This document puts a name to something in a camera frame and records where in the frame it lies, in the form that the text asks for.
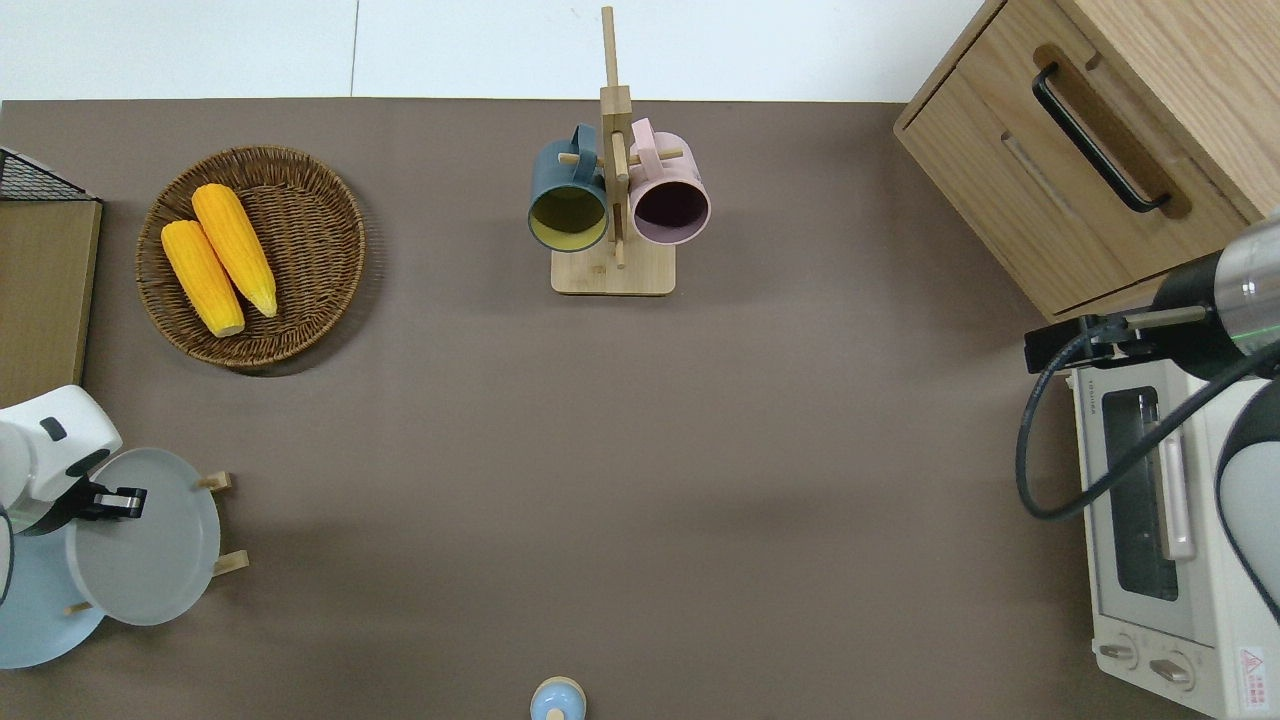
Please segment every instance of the metal cylinder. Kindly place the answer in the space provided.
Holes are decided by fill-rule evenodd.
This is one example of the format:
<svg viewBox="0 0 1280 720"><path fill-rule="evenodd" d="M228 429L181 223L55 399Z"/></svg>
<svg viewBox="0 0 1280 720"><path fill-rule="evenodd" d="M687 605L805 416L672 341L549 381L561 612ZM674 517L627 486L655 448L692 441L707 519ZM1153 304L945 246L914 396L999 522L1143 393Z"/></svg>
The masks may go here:
<svg viewBox="0 0 1280 720"><path fill-rule="evenodd" d="M1248 228L1217 263L1217 315L1245 355L1280 341L1280 214Z"/></svg>

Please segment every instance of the blue mug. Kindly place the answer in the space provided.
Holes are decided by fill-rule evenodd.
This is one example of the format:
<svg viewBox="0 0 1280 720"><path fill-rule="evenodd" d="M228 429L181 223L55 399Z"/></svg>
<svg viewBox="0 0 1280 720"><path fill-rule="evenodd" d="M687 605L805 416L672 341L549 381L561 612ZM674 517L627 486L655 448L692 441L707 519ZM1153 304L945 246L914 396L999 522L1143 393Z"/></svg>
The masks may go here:
<svg viewBox="0 0 1280 720"><path fill-rule="evenodd" d="M577 155L573 164L561 154ZM529 229L558 252L586 250L609 225L604 173L596 167L595 128L581 123L572 140L548 143L534 160L534 188L529 201Z"/></svg>

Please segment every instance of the mug handle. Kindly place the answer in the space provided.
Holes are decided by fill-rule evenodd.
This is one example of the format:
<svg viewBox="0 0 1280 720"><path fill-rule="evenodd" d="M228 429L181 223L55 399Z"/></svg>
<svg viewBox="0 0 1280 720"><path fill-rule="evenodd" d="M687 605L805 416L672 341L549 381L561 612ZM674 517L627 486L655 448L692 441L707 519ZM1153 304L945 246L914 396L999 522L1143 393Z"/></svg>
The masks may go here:
<svg viewBox="0 0 1280 720"><path fill-rule="evenodd" d="M653 123L649 118L640 118L631 123L631 135L636 138L636 155L640 156L640 167L650 181L662 177L662 159L658 158L658 141L653 136Z"/></svg>
<svg viewBox="0 0 1280 720"><path fill-rule="evenodd" d="M595 174L595 128L579 123L573 131L573 152L577 154L577 165L573 168L573 182L590 184L591 176Z"/></svg>

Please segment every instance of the plate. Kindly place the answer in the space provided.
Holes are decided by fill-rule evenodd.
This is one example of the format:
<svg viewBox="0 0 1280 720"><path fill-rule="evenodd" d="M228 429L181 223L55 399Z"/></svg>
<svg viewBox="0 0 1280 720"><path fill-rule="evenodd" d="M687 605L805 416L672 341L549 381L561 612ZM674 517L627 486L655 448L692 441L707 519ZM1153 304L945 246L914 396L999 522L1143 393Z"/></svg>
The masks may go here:
<svg viewBox="0 0 1280 720"><path fill-rule="evenodd" d="M279 310L262 316L241 297L244 329L214 337L191 307L160 245L173 220L193 220L191 195L205 183L236 191L275 275ZM337 173L289 147L233 147L178 176L147 213L136 279L151 322L178 350L214 365L260 369L302 352L328 333L355 297L365 268L365 220Z"/></svg>
<svg viewBox="0 0 1280 720"><path fill-rule="evenodd" d="M142 447L93 473L95 483L143 488L134 520L78 520L67 530L72 579L84 598L131 625L159 625L191 609L214 577L218 507L200 473L177 455Z"/></svg>
<svg viewBox="0 0 1280 720"><path fill-rule="evenodd" d="M0 669L31 667L84 642L102 621L90 607L67 615L84 596L67 564L67 528L45 536L14 536L13 584L0 605Z"/></svg>

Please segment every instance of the mug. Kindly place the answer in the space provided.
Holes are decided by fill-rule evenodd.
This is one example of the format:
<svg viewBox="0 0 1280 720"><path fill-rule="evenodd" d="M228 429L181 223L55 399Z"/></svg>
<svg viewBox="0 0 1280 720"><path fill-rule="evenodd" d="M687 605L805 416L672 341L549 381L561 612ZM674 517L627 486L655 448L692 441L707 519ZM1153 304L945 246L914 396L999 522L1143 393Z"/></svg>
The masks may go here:
<svg viewBox="0 0 1280 720"><path fill-rule="evenodd" d="M577 163L561 163L561 152L577 155ZM572 140L550 142L538 154L529 202L529 229L538 242L558 252L577 252L604 237L608 201L595 158L595 128L585 123Z"/></svg>
<svg viewBox="0 0 1280 720"><path fill-rule="evenodd" d="M640 164L630 169L631 218L641 237L659 245L680 245L695 238L710 218L710 200L698 173L689 143L669 132L654 132L649 118L631 123L631 154ZM663 150L682 155L663 160Z"/></svg>

